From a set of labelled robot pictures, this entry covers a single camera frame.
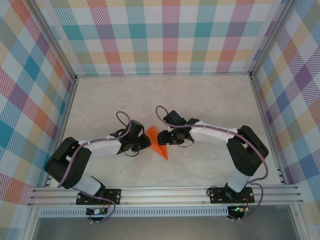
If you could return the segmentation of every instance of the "white marble surface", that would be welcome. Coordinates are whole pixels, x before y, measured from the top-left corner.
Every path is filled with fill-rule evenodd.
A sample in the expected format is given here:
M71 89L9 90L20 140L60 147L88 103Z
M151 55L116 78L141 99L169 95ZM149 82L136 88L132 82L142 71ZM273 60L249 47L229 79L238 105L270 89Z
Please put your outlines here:
M256 100L246 75L119 76L81 78L64 137L91 140L122 128L115 113L125 111L146 129L165 130L157 105L176 110L185 119L240 128L250 126L269 147ZM105 156L88 163L86 173L110 187L224 185L234 165L226 146L196 142L188 148L167 146L169 161L144 149L137 157ZM279 184L272 154L263 184ZM260 166L255 177L265 170Z

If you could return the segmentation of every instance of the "gray floor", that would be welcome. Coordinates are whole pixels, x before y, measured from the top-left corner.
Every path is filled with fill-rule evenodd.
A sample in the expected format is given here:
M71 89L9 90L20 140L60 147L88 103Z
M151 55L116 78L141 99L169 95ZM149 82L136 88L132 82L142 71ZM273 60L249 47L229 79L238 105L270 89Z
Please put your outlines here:
M251 218L114 217L101 224L86 218L41 218L33 240L296 240L288 206L262 206Z
M114 133L123 127L115 116L119 110L146 129L156 125L160 132L166 126L157 119L157 105L176 110L185 119L198 118L216 126L248 125L269 148L246 75L81 78L64 137L91 140ZM168 161L148 148L137 157L98 158L89 162L85 171L109 187L147 187L224 185L234 170L225 144L196 142L188 148L168 146L167 151ZM271 153L266 161L269 177L262 183L279 184ZM264 173L261 166L255 176Z

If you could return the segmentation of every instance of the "orange paper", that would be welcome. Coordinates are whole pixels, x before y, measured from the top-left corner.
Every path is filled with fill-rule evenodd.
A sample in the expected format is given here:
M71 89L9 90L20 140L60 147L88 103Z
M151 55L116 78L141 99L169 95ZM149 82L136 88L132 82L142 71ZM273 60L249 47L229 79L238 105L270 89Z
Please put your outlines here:
M156 126L152 126L146 130L146 135L149 137L151 142L151 148L155 150L158 154L168 160L168 152L166 145L159 145L158 144L158 130Z

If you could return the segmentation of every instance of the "table surface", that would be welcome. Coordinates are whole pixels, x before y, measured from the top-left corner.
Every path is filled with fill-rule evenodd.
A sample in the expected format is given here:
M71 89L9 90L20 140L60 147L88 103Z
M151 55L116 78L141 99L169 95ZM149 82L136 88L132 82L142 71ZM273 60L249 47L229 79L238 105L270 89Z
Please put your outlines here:
M225 128L250 126L270 152L269 176L261 183L281 183L247 75L80 78L64 137L92 140L114 133L123 128L115 116L119 110L145 129L156 125L163 131L166 126L156 116L157 105L176 110L186 120L197 118ZM90 161L85 172L109 187L214 186L226 184L235 169L223 145L168 145L167 152L169 160L151 148L136 157L107 155ZM254 177L264 173L260 166Z

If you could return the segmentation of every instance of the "purple cable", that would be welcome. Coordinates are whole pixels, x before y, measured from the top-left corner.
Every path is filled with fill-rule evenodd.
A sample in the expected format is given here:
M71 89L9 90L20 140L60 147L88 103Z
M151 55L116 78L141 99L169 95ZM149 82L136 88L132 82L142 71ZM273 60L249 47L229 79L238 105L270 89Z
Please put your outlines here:
M102 222L104 222L105 220L109 219L112 214L114 214L114 212L115 212L115 210L116 210L116 204L115 204L114 201L109 200L109 199L104 198L104 197L93 196L93 195L90 195L90 194L88 194L88 193L86 193L86 192L84 192L84 191L80 191L80 193L82 193L82 194L84 194L84 195L86 195L86 196L88 196L88 197L90 197L90 198L103 200L103 201L106 201L106 202L109 202L109 203L113 204L113 209L112 209L112 211L109 213L109 215L108 215L108 216L105 216L105 217L102 218L100 221L93 221L93 220L91 219L91 215L90 215L90 216L89 216L89 219L90 219L90 221L92 221L93 223L96 223L96 224L102 223Z
M120 121L122 124L124 124L124 122L120 120L118 114L124 114L124 115L128 118L128 120L129 120L129 127L128 127L127 131L126 131L123 135L118 136L118 137L114 137L114 138L111 138L111 139L98 138L98 139L91 140L91 141L89 141L89 142L85 142L85 143L81 144L80 146L78 146L78 148L74 151L74 154L73 154L72 157L71 157L71 160L70 160L70 162L69 162L69 164L68 164L68 167L66 168L66 171L65 171L65 173L64 173L64 175L63 175L63 178L61 179L59 185L57 186L58 189L61 188L61 186L64 184L64 182L65 182L65 180L66 180L66 178L67 178L67 176L68 176L68 174L69 174L69 171L70 171L70 169L71 169L72 163L74 162L75 157L76 157L77 153L80 151L81 148L83 148L84 146L88 145L88 143L96 143L96 142L100 142L100 141L114 141L114 140L119 140L119 139L122 139L124 136L126 136L126 135L129 133L129 131L130 131L130 129L131 129L131 119L130 119L129 115L126 114L124 111L117 111L117 112L116 112L115 115L116 115L116 117L119 119L119 121Z
M269 168L268 168L268 165L267 165L264 157L261 155L261 153L255 148L255 146L254 146L251 142L249 142L247 139L245 139L245 138L244 138L243 136L241 136L240 134L238 134L238 133L236 133L236 132L228 131L228 130L226 130L226 129L223 129L223 128L220 128L220 127L217 127L217 126L208 126L208 125L205 126L205 125L199 125L199 124L194 124L194 125L172 125L172 124L167 123L166 121L164 121L164 120L160 117L160 115L159 115L159 113L158 113L158 109L159 109L159 108L165 110L165 112L168 114L167 109L166 109L165 107L159 105L159 106L157 106L157 107L155 108L155 114L156 114L156 116L160 119L161 122L163 122L165 125L167 125L167 126L169 126L169 127L171 127L171 128L192 128L192 127L198 127L198 128L213 129L213 130L216 130L216 131L220 131L220 132L222 132L222 133L234 135L234 136L238 137L239 139L243 140L243 141L244 141L249 147L251 147L251 148L254 150L254 152L259 156L259 158L261 159L261 161L262 161L262 163L263 163L263 165L264 165L264 167L265 167L265 174L264 174L264 176L262 176L262 177L257 177L257 178L255 178L255 179L253 179L253 180L250 180L250 181L248 181L248 184L253 183L253 182L255 182L255 181L258 181L258 180L264 180L264 179L266 179L267 176L269 175Z

